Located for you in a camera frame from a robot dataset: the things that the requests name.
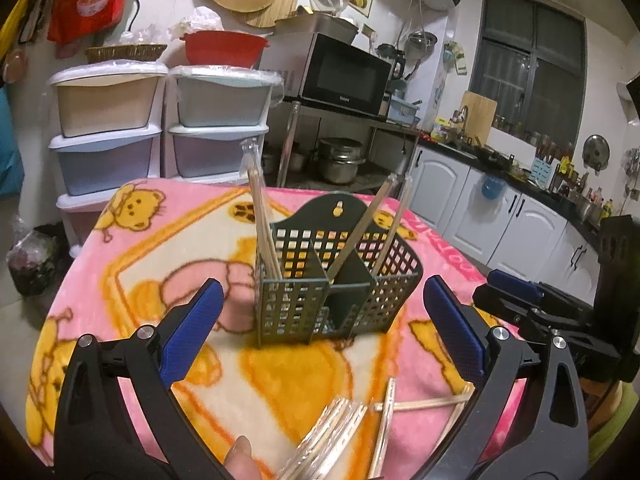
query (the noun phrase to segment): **pink tablecloth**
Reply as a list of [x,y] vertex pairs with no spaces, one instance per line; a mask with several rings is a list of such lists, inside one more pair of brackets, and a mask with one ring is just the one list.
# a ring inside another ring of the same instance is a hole
[[[271,189],[276,220],[318,193]],[[383,398],[389,377],[397,399],[459,393],[463,381],[440,345],[422,304],[420,283],[387,334],[309,346],[254,346],[255,224],[247,188],[147,180],[123,186],[100,217],[50,310],[36,347],[26,403],[28,441],[52,462],[52,430],[66,364],[75,339],[128,337],[157,324],[188,300],[208,276],[225,287],[225,307],[187,378],[172,390],[200,436],[220,459],[235,438],[252,442],[265,479],[274,478],[322,409],[336,395]],[[388,227],[398,206],[376,216]],[[411,212],[399,231],[414,248],[424,277],[440,274],[466,303],[484,278]],[[161,457],[132,390],[123,391],[145,449]],[[513,418],[516,388],[494,438],[495,452]],[[383,473],[409,478],[433,450],[451,408],[397,413]],[[366,478],[379,417],[366,416],[331,479]]]

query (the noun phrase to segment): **microwave oven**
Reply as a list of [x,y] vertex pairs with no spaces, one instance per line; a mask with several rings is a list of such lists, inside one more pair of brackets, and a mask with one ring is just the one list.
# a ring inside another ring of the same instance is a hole
[[391,65],[364,50],[318,32],[275,34],[260,60],[278,72],[285,95],[377,116]]

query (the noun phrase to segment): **lattice basket wall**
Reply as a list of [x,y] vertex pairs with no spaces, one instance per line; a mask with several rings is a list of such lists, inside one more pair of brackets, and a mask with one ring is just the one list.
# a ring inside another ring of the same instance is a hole
[[267,280],[257,257],[258,344],[309,343],[386,332],[420,282],[422,266],[411,247],[395,236],[379,276],[370,272],[386,239],[372,222],[333,283],[331,266],[366,205],[341,192],[309,201],[272,226],[283,280]]

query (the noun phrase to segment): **person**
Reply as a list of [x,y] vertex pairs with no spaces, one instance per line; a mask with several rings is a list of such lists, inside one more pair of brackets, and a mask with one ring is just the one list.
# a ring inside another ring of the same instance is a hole
[[251,443],[244,435],[239,436],[229,449],[224,466],[236,480],[262,480],[260,469],[251,457]]

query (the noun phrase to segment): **red plastic basin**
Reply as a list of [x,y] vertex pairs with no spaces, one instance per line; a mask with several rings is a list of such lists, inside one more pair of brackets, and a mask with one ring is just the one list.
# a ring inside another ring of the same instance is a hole
[[185,34],[187,60],[192,65],[232,65],[251,68],[269,42],[260,36],[229,30]]

